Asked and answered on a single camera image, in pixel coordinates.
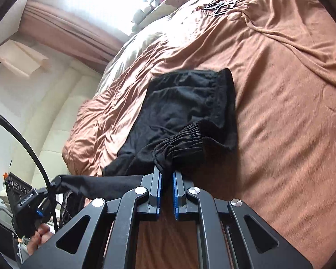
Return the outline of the person's left hand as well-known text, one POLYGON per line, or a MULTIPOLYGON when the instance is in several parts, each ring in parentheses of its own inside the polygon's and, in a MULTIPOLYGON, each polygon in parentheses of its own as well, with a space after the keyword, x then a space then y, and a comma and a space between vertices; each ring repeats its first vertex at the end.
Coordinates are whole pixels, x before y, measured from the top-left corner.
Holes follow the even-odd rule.
POLYGON ((27 251, 31 256, 34 252, 45 242, 47 242, 54 234, 50 231, 50 227, 42 223, 38 229, 35 231, 34 235, 30 238, 28 242, 27 251))

